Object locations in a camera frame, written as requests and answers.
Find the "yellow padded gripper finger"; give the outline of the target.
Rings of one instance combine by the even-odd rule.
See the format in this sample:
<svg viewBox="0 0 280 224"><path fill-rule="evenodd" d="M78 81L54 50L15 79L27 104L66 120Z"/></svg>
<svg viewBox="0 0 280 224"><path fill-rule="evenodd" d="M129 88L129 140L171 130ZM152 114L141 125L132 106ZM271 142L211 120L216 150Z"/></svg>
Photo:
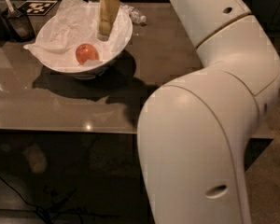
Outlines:
<svg viewBox="0 0 280 224"><path fill-rule="evenodd" d="M113 29L113 23L119 12L119 0L100 0L100 13L97 37L107 41Z"/></svg>

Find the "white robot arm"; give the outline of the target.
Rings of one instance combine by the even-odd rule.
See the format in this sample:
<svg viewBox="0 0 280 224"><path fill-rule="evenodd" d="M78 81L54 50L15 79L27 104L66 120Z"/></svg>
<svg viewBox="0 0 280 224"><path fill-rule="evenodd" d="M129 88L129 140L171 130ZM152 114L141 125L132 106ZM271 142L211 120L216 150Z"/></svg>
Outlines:
<svg viewBox="0 0 280 224"><path fill-rule="evenodd" d="M245 148L280 92L280 58L242 0L170 0L203 69L154 91L137 125L155 224L251 224Z"/></svg>

